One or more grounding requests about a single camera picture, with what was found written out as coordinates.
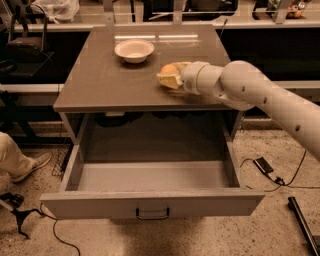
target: foot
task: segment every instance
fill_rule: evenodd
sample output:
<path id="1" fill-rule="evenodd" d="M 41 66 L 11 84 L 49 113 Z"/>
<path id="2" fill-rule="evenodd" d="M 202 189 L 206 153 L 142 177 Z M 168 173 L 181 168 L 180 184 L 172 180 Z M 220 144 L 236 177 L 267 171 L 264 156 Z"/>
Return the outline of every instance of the foot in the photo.
<path id="1" fill-rule="evenodd" d="M 45 152 L 45 153 L 37 156 L 36 158 L 34 158 L 35 162 L 34 162 L 33 167 L 31 168 L 31 170 L 27 171 L 26 173 L 24 173 L 20 176 L 11 177 L 11 182 L 18 183 L 18 182 L 24 180 L 30 173 L 42 168 L 47 163 L 49 163 L 51 157 L 52 157 L 51 152 Z"/>

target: speckled floor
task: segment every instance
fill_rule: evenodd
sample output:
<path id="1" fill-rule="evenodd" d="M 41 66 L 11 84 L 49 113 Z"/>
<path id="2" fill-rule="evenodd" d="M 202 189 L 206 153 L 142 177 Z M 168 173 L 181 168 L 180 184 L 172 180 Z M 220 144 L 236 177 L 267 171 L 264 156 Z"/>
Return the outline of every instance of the speckled floor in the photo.
<path id="1" fill-rule="evenodd" d="M 234 147 L 239 163 L 265 157 L 275 176 L 289 182 L 304 149 L 269 121 L 245 120 Z M 46 148 L 28 149 L 35 154 Z M 58 149 L 49 165 L 36 171 L 25 182 L 13 185 L 0 176 L 0 191 L 25 197 L 21 209 L 39 208 L 40 195 L 58 191 L 60 179 L 52 175 Z M 252 161 L 241 167 L 244 183 L 252 188 L 272 190 L 276 185 L 257 171 Z M 306 155 L 292 186 L 320 186 L 320 165 Z M 203 217 L 141 222 L 139 220 L 63 220 L 57 235 L 76 245 L 85 256 L 146 255 L 311 255 L 299 225 L 288 208 L 288 197 L 296 197 L 313 234 L 320 234 L 320 196 L 318 189 L 281 187 L 266 192 L 265 198 L 249 217 Z M 30 240 L 16 232 L 14 216 L 0 207 L 0 255 L 56 256 L 78 255 L 75 248 L 60 243 L 53 234 L 54 221 L 32 213 L 23 225 Z"/>

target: drawer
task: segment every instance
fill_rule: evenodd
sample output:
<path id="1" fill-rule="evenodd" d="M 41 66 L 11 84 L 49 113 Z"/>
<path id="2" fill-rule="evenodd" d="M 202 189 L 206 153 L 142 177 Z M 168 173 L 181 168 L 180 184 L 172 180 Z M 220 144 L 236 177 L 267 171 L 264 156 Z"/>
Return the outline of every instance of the drawer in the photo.
<path id="1" fill-rule="evenodd" d="M 119 127 L 83 122 L 58 193 L 58 219 L 246 216 L 264 193 L 241 184 L 223 111 L 154 113 Z"/>

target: pant leg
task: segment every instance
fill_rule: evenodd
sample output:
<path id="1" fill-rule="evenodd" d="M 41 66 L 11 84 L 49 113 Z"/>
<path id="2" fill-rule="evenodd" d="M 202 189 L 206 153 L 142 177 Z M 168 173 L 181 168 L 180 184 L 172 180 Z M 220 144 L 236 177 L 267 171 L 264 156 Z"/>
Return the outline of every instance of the pant leg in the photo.
<path id="1" fill-rule="evenodd" d="M 13 139 L 0 132 L 0 171 L 16 177 L 28 172 L 34 165 L 34 159 L 25 156 Z"/>

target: ceramic bowl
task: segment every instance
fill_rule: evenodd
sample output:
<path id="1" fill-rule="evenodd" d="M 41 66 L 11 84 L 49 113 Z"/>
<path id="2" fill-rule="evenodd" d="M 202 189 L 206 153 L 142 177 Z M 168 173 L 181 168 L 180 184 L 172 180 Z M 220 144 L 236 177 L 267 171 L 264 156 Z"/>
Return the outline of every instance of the ceramic bowl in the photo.
<path id="1" fill-rule="evenodd" d="M 141 39 L 126 40 L 115 47 L 115 53 L 129 63 L 141 63 L 153 51 L 153 44 Z"/>

